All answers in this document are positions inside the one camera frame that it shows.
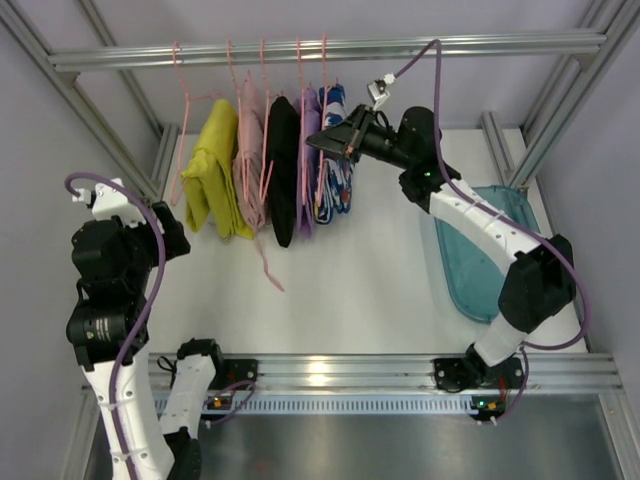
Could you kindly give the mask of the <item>pink hanger of blue trousers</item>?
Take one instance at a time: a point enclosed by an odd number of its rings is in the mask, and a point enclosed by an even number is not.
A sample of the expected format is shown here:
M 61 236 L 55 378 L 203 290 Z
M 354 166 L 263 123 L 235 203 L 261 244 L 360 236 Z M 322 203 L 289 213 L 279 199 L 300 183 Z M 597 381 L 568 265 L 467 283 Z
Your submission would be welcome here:
M 331 87 L 329 86 L 329 77 L 327 73 L 326 67 L 326 58 L 327 58 L 327 35 L 324 34 L 322 37 L 322 45 L 321 45 L 321 63 L 322 63 L 322 80 L 323 87 L 319 95 L 321 96 L 321 106 L 322 106 L 322 118 L 321 118 L 321 129 L 324 130 L 327 126 L 327 105 L 328 105 L 328 94 Z M 323 209 L 329 210 L 337 203 L 338 199 L 338 184 L 335 178 L 334 165 L 331 163 L 331 160 L 325 157 L 324 152 L 320 152 L 319 156 L 319 168 L 318 168 L 318 179 L 317 179 L 317 192 L 315 198 L 315 207 L 314 213 L 316 216 L 322 216 L 321 211 Z

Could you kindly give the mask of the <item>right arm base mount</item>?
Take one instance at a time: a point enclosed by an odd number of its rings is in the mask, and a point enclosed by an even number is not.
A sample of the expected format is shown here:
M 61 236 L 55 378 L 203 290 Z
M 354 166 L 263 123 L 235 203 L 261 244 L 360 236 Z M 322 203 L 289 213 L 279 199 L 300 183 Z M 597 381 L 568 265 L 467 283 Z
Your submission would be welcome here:
M 459 393 L 470 389 L 518 389 L 524 380 L 521 361 L 512 356 L 504 362 L 486 366 L 480 359 L 466 356 L 439 357 L 433 362 L 438 390 Z

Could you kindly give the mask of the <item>aluminium front rail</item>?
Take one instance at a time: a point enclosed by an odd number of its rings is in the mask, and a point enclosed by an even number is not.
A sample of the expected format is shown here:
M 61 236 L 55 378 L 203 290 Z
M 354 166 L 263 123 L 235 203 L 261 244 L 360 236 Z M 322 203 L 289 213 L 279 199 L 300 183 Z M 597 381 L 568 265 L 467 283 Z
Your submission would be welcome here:
M 441 389 L 437 354 L 230 354 L 224 360 L 257 362 L 256 384 L 265 395 L 482 395 L 498 388 Z M 598 353 L 529 353 L 524 392 L 529 395 L 620 394 L 613 357 Z

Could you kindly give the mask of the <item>blue patterned trousers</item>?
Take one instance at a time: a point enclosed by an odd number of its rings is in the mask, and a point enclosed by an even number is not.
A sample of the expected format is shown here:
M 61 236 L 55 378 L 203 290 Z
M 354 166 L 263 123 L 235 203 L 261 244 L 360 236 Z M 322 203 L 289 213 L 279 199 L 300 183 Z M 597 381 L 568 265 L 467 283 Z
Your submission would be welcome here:
M 346 108 L 346 91 L 340 83 L 332 85 L 329 90 L 327 110 L 327 126 L 325 129 L 340 123 L 348 114 Z M 344 160 L 330 160 L 334 165 L 335 178 L 338 184 L 338 199 L 337 203 L 329 210 L 323 209 L 321 211 L 322 216 L 316 216 L 314 213 L 317 224 L 329 224 L 335 214 L 347 214 L 351 210 L 354 165 Z

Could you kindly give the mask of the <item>aluminium hanging rail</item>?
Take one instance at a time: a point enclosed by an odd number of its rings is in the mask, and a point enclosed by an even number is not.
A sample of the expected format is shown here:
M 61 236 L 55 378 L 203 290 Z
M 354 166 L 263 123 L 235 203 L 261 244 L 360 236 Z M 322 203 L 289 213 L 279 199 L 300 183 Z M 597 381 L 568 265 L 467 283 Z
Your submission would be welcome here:
M 454 57 L 594 54 L 607 36 L 594 29 L 453 35 L 441 39 L 442 53 Z M 66 49 L 48 55 L 58 72 L 134 70 L 179 66 L 404 60 L 411 59 L 429 37 L 257 41 L 207 45 L 114 46 Z

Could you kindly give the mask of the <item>pink trousers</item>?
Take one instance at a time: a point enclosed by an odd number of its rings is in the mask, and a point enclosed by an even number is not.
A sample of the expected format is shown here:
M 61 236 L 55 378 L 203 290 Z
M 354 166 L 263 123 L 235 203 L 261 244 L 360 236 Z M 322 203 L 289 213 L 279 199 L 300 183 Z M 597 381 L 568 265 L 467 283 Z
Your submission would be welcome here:
M 254 241 L 256 249 L 261 256 L 265 276 L 277 290 L 284 292 L 281 283 L 269 271 L 267 257 L 259 237 L 260 230 L 267 224 L 266 203 L 262 205 L 259 199 L 265 94 L 259 90 L 250 72 L 245 75 L 240 86 L 242 89 L 245 155 L 248 160 L 249 203 L 244 201 L 242 194 L 238 147 L 236 157 L 232 163 L 238 207 L 249 228 L 249 238 Z

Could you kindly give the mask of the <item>pink hanger of black trousers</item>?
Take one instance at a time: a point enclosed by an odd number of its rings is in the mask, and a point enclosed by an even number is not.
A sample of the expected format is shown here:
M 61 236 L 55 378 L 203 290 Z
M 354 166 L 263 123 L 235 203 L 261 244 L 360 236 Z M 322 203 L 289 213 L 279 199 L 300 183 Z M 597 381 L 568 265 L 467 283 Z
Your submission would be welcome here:
M 268 192 L 268 185 L 271 180 L 272 166 L 267 165 L 267 138 L 269 128 L 269 112 L 270 101 L 272 99 L 270 82 L 268 77 L 268 71 L 266 67 L 266 40 L 264 38 L 260 41 L 259 47 L 259 60 L 261 68 L 261 76 L 264 86 L 264 122 L 263 122 L 263 141 L 262 141 L 262 153 L 261 153 L 261 174 L 259 182 L 259 199 L 262 205 L 266 203 L 266 197 Z

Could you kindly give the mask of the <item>purple trousers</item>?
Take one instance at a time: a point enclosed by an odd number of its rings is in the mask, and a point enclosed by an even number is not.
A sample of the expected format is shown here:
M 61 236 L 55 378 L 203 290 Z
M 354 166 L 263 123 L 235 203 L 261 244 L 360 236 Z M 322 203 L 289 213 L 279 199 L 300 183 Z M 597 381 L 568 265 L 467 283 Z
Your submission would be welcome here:
M 321 126 L 321 107 L 318 101 L 318 93 L 311 86 L 306 90 L 306 108 L 305 108 L 305 122 L 306 129 L 304 133 L 304 139 L 307 136 L 314 134 L 320 130 Z M 298 113 L 300 114 L 300 99 L 294 104 Z M 297 159 L 297 184 L 296 184 L 296 231 L 302 239 L 311 239 L 313 235 L 314 227 L 314 193 L 316 189 L 317 167 L 319 160 L 319 152 L 317 149 L 306 146 L 306 161 L 307 161 L 307 204 L 302 205 L 301 202 L 301 181 L 300 181 L 300 153 L 298 152 Z

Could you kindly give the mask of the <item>pink hanger of purple trousers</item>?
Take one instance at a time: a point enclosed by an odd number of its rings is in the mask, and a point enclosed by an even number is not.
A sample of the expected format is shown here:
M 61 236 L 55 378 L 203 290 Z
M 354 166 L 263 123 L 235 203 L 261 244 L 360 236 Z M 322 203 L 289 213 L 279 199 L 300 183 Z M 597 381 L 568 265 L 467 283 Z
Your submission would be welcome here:
M 298 81 L 299 81 L 299 99 L 300 99 L 300 145 L 299 153 L 300 157 L 300 181 L 301 181 L 301 202 L 303 206 L 307 204 L 307 161 L 306 161 L 306 143 L 304 139 L 304 133 L 306 129 L 305 122 L 305 108 L 306 108 L 306 83 L 303 72 L 303 58 L 302 58 L 302 45 L 301 38 L 296 38 L 296 57 L 298 66 Z

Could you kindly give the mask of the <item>black trousers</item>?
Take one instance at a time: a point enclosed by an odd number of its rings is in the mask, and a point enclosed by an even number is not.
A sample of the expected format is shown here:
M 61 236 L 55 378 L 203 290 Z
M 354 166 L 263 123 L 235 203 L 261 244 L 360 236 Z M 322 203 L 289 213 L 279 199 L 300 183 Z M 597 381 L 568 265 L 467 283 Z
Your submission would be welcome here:
M 288 248 L 296 220 L 300 115 L 286 97 L 269 112 L 267 164 L 272 168 L 267 203 L 277 243 Z

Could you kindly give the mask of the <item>teal plastic bin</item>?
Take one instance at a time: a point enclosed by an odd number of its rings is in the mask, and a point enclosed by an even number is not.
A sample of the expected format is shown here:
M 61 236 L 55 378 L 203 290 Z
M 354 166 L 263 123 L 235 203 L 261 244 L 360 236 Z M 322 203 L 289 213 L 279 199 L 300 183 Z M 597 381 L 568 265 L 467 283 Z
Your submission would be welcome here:
M 476 187 L 474 192 L 516 223 L 539 231 L 524 194 L 498 185 Z M 437 219 L 435 229 L 453 305 L 471 321 L 491 323 L 499 314 L 498 299 L 504 275 L 489 256 L 451 225 Z

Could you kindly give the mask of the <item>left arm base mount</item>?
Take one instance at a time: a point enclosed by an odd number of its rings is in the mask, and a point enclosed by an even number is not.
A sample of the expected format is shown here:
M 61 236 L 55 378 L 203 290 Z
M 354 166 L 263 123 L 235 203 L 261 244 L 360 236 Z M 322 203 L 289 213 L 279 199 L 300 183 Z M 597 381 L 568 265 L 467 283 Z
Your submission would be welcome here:
M 172 361 L 166 356 L 160 356 L 156 360 L 157 367 L 171 376 L 170 386 L 175 383 L 177 375 L 177 361 Z M 232 384 L 244 380 L 255 381 L 258 375 L 259 363 L 256 359 L 240 358 L 225 360 L 221 367 L 216 368 L 216 376 L 209 385 L 210 390 L 219 391 Z

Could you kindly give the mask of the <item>yellow trousers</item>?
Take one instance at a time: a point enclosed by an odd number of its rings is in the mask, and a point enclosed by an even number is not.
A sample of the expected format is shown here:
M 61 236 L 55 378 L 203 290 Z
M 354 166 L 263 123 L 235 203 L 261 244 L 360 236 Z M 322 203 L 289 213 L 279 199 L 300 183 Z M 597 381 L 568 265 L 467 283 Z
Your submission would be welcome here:
M 186 223 L 199 232 L 212 219 L 219 237 L 251 240 L 254 232 L 239 209 L 233 174 L 237 153 L 238 115 L 232 104 L 217 100 L 211 109 L 188 166 L 181 172 L 186 197 Z

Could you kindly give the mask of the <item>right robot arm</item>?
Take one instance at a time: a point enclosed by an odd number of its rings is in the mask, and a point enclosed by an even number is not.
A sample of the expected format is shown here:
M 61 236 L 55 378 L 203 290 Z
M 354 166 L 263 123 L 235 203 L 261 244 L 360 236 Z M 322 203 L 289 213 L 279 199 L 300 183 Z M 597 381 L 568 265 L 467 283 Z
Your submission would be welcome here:
M 444 162 L 441 131 L 430 109 L 409 108 L 396 129 L 380 124 L 379 117 L 360 105 L 305 142 L 333 160 L 356 163 L 367 156 L 399 168 L 401 190 L 411 203 L 489 257 L 504 277 L 499 314 L 466 356 L 496 367 L 575 300 L 571 244 L 561 235 L 546 239 L 526 229 L 480 197 Z

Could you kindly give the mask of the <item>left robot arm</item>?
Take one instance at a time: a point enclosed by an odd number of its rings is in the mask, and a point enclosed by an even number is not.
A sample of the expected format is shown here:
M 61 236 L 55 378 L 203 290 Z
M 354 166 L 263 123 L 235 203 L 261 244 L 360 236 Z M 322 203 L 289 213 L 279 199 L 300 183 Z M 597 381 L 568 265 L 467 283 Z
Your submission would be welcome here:
M 92 387 L 109 442 L 115 479 L 197 479 L 206 393 L 222 361 L 212 339 L 191 339 L 177 352 L 175 379 L 162 413 L 149 377 L 145 291 L 158 265 L 155 229 L 119 217 L 85 223 L 72 237 L 80 273 L 78 301 L 66 327 Z

